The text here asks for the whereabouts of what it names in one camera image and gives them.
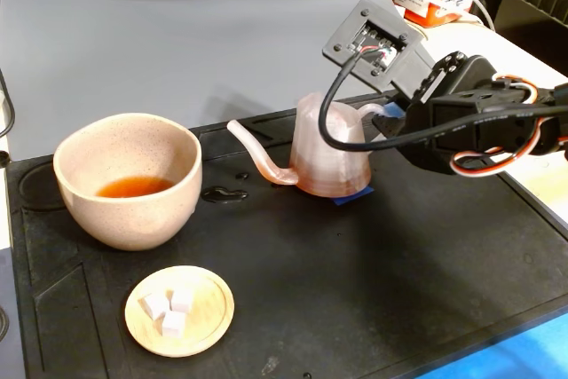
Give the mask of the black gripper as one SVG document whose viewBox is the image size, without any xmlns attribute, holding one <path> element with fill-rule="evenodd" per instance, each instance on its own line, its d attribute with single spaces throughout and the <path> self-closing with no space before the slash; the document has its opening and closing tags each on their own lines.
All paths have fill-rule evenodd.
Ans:
<svg viewBox="0 0 568 379">
<path fill-rule="evenodd" d="M 437 65 L 431 97 L 406 111 L 383 105 L 372 124 L 384 136 L 415 134 L 452 122 L 451 129 L 398 151 L 414 166 L 448 175 L 492 175 L 529 154 L 550 151 L 550 120 L 515 109 L 549 107 L 550 92 L 519 76 L 499 74 L 483 56 L 455 53 Z"/>
</svg>

